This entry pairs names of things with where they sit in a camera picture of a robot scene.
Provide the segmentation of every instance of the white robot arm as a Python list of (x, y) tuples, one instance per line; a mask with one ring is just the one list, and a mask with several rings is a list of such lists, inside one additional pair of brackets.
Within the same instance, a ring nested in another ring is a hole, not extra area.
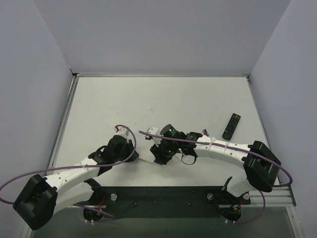
[(155, 144), (150, 151), (154, 154), (156, 163), (166, 165), (176, 153), (181, 153), (182, 156), (191, 155), (195, 159), (209, 157), (225, 161), (245, 170), (245, 175), (230, 177), (224, 185), (223, 189), (235, 197), (254, 189), (271, 192), (277, 178), (279, 170), (277, 167), (248, 152), (255, 152), (281, 164), (266, 145), (259, 141), (255, 141), (252, 145), (233, 144), (196, 132), (184, 134), (171, 124), (161, 131), (156, 127), (150, 127), (147, 132), (140, 131), (140, 133), (144, 134), (146, 139), (153, 139)]
[(110, 170), (119, 161), (131, 162), (138, 157), (129, 131), (122, 127), (107, 146), (100, 147), (71, 170), (29, 179), (13, 204), (15, 211), (31, 229), (36, 230), (48, 222), (52, 215), (77, 202), (87, 201), (94, 190), (87, 180)]

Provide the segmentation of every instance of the black bracket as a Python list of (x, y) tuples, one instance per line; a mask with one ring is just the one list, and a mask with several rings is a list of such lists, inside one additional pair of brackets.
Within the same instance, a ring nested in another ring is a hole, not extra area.
[[(106, 212), (117, 218), (208, 218), (218, 217), (219, 205), (239, 205), (240, 199), (221, 191), (222, 186), (198, 187), (102, 187), (82, 205), (98, 205), (106, 196)], [(243, 199), (243, 204), (250, 204)]]
[(102, 187), (97, 181), (93, 178), (90, 178), (85, 181), (94, 191), (93, 195), (87, 201), (89, 205), (97, 205), (103, 197), (106, 197), (104, 205), (115, 205), (116, 199), (111, 199), (112, 194), (118, 195), (118, 190), (112, 187)]
[(13, 209), (32, 230), (41, 228), (54, 214), (56, 187), (45, 180), (39, 174), (32, 176), (13, 204)]
[[(281, 165), (281, 162), (264, 143), (255, 141), (253, 145), (249, 145), (248, 147), (250, 148), (250, 151), (260, 154)], [(247, 157), (242, 158), (242, 161), (244, 161), (243, 167), (249, 183), (260, 191), (271, 192), (279, 168), (250, 154)]]
[[(98, 165), (110, 165), (118, 161), (122, 161), (127, 158), (133, 151), (134, 146), (132, 140), (128, 140), (120, 135), (115, 135), (109, 140), (108, 145), (104, 145), (91, 153), (88, 158), (93, 159)], [(139, 157), (139, 154), (135, 151), (133, 156), (126, 162), (133, 162)], [(112, 166), (101, 167), (98, 176), (111, 170)]]

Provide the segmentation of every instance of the gray wall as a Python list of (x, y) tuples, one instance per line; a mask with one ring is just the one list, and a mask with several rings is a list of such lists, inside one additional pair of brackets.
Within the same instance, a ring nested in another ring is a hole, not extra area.
[[(45, 168), (72, 75), (32, 0), (0, 7), (0, 183)], [(14, 201), (21, 179), (1, 192)], [(22, 219), (0, 203), (0, 237), (20, 237)]]
[(290, 0), (34, 0), (76, 73), (250, 73)]
[(270, 146), (294, 178), (306, 237), (317, 235), (316, 12), (316, 0), (292, 0), (251, 73)]

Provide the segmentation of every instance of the remote control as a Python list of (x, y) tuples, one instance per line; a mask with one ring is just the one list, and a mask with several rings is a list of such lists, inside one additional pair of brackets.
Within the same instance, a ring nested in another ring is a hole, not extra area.
[(237, 127), (237, 124), (240, 120), (240, 117), (239, 115), (233, 113), (231, 118), (230, 118), (230, 121), (228, 122), (228, 125), (226, 127), (226, 129), (224, 130), (223, 134), (222, 134), (222, 138), (225, 139), (225, 140), (231, 140), (231, 137), (233, 135), (233, 132), (234, 130), (236, 129)]

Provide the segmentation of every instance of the tabletop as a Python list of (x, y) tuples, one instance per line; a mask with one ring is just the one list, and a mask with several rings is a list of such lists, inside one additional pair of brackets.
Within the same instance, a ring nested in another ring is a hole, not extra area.
[[(54, 166), (79, 163), (107, 144), (117, 124), (133, 130), (140, 159), (152, 162), (153, 141), (138, 130), (170, 123), (185, 133), (207, 129), (223, 140), (232, 113), (241, 119), (231, 142), (267, 144), (246, 78), (80, 77)], [(193, 165), (173, 158), (163, 168), (142, 160), (114, 166), (96, 180), (103, 186), (220, 186), (229, 176), (245, 173), (212, 158), (198, 158)]]

